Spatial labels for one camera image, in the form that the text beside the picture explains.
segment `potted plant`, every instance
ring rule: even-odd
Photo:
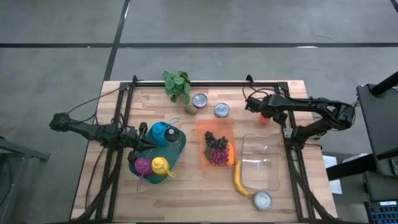
[[[189,104],[191,97],[189,90],[191,89],[191,81],[188,78],[188,74],[183,71],[168,72],[164,71],[162,74],[164,80],[165,92],[167,95],[171,95],[170,100],[176,102],[177,98],[181,96],[181,100],[184,104]]]

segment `concrete floor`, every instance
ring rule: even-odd
[[[123,0],[3,0],[0,43],[112,43]],[[121,42],[398,42],[389,0],[136,0]],[[0,49],[0,135],[50,152],[34,161],[13,223],[68,219],[87,141],[48,127],[52,115],[98,96],[111,49]],[[119,49],[111,80],[159,80],[186,70],[192,80],[305,80],[309,95],[348,103],[355,87],[397,70],[397,48]],[[89,117],[96,102],[74,111]],[[363,119],[329,132],[326,152],[370,152]],[[344,220],[364,220],[359,203],[338,202]]]

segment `silver can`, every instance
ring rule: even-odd
[[[254,194],[253,203],[258,210],[266,211],[272,206],[272,198],[267,192],[259,191]]]
[[[198,109],[205,108],[207,106],[207,96],[202,93],[198,93],[193,96],[192,103]]]
[[[214,114],[219,118],[226,118],[229,115],[229,106],[226,103],[218,103],[214,108]]]

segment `grape bunch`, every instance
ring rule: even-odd
[[[225,136],[220,139],[216,139],[214,134],[209,131],[205,133],[205,138],[207,146],[212,149],[223,150],[228,145],[228,140],[225,138]]]
[[[229,161],[227,148],[228,140],[223,136],[220,139],[216,139],[214,134],[207,131],[205,133],[207,147],[205,149],[205,156],[214,165],[225,166],[225,163]]]

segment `orange tray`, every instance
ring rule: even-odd
[[[235,138],[234,138],[234,128],[233,122],[230,118],[218,118],[218,119],[206,119],[206,120],[198,120],[197,121],[197,139],[198,139],[198,152],[199,152],[199,160],[201,169],[211,170],[211,169],[220,169],[220,168],[230,168],[236,166],[236,146],[235,146]],[[206,156],[205,156],[205,149],[206,149],[206,139],[205,133],[206,131],[210,131],[214,134],[216,138],[221,138],[225,136],[228,141],[233,146],[234,151],[234,165],[233,166],[216,166],[211,164]]]

